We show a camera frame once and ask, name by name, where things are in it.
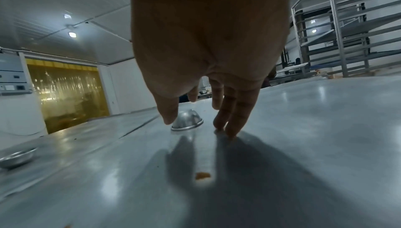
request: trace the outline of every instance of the silver bowl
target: silver bowl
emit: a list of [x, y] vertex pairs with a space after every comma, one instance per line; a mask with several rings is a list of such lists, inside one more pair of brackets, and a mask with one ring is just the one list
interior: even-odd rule
[[35, 157], [37, 148], [16, 152], [0, 159], [0, 167], [3, 169], [13, 169], [29, 163]]
[[193, 129], [200, 126], [202, 123], [203, 119], [194, 110], [181, 111], [178, 113], [177, 119], [173, 122], [171, 130], [183, 131]]

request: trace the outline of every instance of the yellow plastic curtain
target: yellow plastic curtain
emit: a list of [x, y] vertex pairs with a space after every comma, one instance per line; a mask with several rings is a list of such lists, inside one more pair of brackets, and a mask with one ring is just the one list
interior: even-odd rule
[[48, 133], [108, 116], [96, 67], [26, 59]]

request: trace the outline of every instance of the orange crumb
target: orange crumb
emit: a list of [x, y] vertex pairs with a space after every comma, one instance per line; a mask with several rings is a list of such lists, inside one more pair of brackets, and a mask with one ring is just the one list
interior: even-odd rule
[[211, 175], [208, 172], [197, 172], [195, 180], [201, 180], [201, 179], [206, 179], [206, 178], [210, 178], [210, 177], [211, 177]]

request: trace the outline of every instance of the human hand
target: human hand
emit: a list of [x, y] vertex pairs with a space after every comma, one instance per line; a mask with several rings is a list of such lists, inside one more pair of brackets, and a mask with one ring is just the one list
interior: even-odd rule
[[245, 125], [289, 31], [289, 0], [132, 0], [135, 58], [166, 124], [208, 76], [213, 124]]

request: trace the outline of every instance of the white label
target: white label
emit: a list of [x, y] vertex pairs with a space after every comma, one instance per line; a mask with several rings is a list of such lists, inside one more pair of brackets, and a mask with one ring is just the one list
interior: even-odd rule
[[15, 91], [15, 87], [14, 86], [5, 86], [5, 90], [6, 91]]

